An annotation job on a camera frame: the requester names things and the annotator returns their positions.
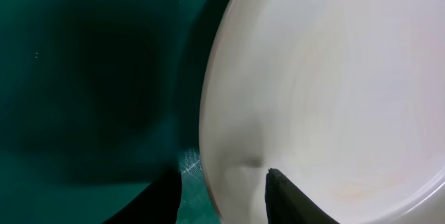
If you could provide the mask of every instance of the dark green background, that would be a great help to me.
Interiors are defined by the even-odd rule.
[[[168,166],[178,223],[217,223],[198,120],[228,1],[0,0],[0,223],[100,223]]]

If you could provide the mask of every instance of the white oval object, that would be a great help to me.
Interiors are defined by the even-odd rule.
[[[280,169],[340,223],[445,223],[445,1],[232,0],[202,94],[224,223]]]

